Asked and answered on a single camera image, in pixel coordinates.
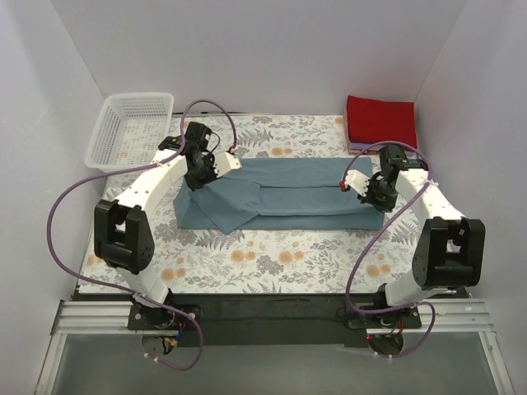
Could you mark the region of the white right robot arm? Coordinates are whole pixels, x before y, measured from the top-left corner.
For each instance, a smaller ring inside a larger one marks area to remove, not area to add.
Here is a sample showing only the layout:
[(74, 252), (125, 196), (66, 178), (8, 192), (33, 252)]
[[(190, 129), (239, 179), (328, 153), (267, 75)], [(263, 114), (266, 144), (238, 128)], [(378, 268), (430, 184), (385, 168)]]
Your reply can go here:
[(371, 177), (348, 168), (341, 189), (352, 188), (360, 202), (390, 212), (405, 200), (421, 226), (412, 267), (398, 280), (380, 286), (373, 295), (373, 319), (391, 327), (422, 300), (448, 289), (476, 286), (481, 278), (486, 228), (454, 208), (434, 183), (422, 156), (409, 158), (402, 145), (379, 151), (380, 171)]

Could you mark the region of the blue-grey t shirt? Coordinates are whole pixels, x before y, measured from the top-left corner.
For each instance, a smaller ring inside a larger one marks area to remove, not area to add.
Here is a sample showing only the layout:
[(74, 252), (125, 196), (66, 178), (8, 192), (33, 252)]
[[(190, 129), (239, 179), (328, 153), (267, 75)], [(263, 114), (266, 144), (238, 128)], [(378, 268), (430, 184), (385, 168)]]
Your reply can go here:
[(251, 158), (173, 201), (188, 230), (378, 230), (384, 214), (338, 186), (348, 158)]

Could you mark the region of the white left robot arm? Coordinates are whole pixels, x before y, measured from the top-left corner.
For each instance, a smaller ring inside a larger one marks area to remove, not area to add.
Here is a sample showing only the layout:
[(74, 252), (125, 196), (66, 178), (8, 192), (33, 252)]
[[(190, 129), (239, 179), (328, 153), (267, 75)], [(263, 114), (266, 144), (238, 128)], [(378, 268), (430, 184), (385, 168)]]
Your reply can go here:
[(169, 189), (186, 174), (215, 174), (208, 150), (214, 134), (202, 123), (189, 123), (184, 142), (167, 137), (158, 147), (153, 166), (114, 200), (100, 200), (94, 210), (95, 256), (115, 269), (137, 300), (149, 306), (147, 319), (155, 328), (168, 328), (175, 309), (165, 302), (168, 287), (150, 267), (155, 242), (149, 220)]

